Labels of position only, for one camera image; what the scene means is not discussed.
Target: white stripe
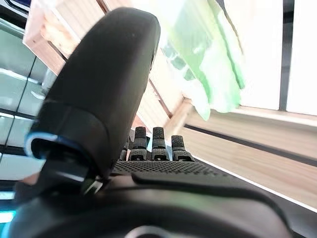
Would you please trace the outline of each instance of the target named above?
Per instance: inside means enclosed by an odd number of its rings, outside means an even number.
[[[0,200],[12,200],[14,192],[0,192]]]
[[[14,212],[0,212],[0,223],[11,222],[14,216]]]
[[[222,167],[220,167],[220,166],[218,166],[218,165],[215,165],[214,163],[211,163],[211,162],[209,162],[209,161],[207,161],[207,160],[201,159],[201,158],[199,158],[199,157],[197,157],[197,156],[194,156],[194,157],[195,157],[195,159],[198,159],[198,160],[200,160],[200,161],[202,161],[202,162],[204,162],[204,163],[206,163],[206,164],[208,164],[208,165],[210,165],[210,166],[213,166],[213,167],[215,167],[215,168],[217,168],[217,169],[220,169],[220,170],[222,170],[222,171],[224,171],[224,172],[226,172],[226,173],[228,173],[228,174],[231,174],[231,175],[233,175],[233,176],[235,176],[235,177],[237,177],[237,178],[239,178],[239,179],[242,179],[242,180],[244,180],[244,181],[246,181],[246,182],[248,182],[248,183],[250,183],[250,184],[253,184],[253,185],[255,185],[255,186],[259,187],[259,188],[262,188],[262,189],[264,189],[264,190],[266,190],[266,191],[268,191],[268,192],[271,192],[271,193],[273,193],[273,194],[275,194],[275,195],[277,195],[277,196],[279,196],[279,197],[282,197],[282,198],[284,198],[284,199],[286,199],[286,200],[288,200],[288,201],[290,201],[290,202],[293,202],[293,203],[295,203],[295,204],[297,204],[297,205],[300,205],[300,206],[302,206],[302,207],[304,207],[304,208],[306,208],[306,209],[308,209],[308,210],[311,210],[311,211],[317,213],[317,209],[314,208],[314,207],[311,207],[311,206],[309,206],[309,205],[306,205],[305,203],[299,202],[299,201],[297,201],[297,200],[295,200],[295,199],[293,199],[293,198],[290,198],[290,197],[288,197],[288,196],[285,196],[284,194],[281,194],[281,193],[276,192],[276,191],[274,191],[274,190],[272,190],[272,189],[270,189],[270,188],[267,188],[267,187],[265,187],[265,186],[263,186],[263,185],[261,185],[261,184],[258,184],[258,183],[256,183],[256,182],[253,182],[252,180],[249,180],[249,179],[247,179],[247,178],[245,178],[245,177],[242,177],[242,176],[240,176],[240,175],[238,175],[238,174],[235,174],[235,173],[233,173],[233,172],[231,172],[231,171],[229,171],[229,170],[227,170],[227,169],[224,169],[224,168],[222,168]]]

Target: green plastic bag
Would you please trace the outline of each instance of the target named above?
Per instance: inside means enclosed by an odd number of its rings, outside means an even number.
[[[203,119],[211,108],[226,113],[240,104],[243,54],[238,38],[215,0],[151,0],[167,41],[162,50],[192,84],[193,105]]]

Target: metal frame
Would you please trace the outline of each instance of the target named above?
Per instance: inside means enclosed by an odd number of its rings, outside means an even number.
[[[292,41],[293,41],[293,20],[294,20],[294,2],[292,4],[283,5],[283,41],[282,41],[282,66],[281,66],[281,82],[279,94],[279,111],[286,111],[288,85],[292,56]]]

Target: black plastic casing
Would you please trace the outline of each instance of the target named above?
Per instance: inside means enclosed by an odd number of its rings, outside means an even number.
[[[26,138],[26,153],[41,159],[60,145],[108,177],[147,86],[159,35],[150,13],[107,13],[61,70]]]

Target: wooden board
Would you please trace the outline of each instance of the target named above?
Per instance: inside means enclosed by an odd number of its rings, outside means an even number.
[[[317,160],[317,127],[290,121],[212,112],[204,121],[192,112],[186,123]]]
[[[182,128],[193,155],[317,209],[317,168]]]

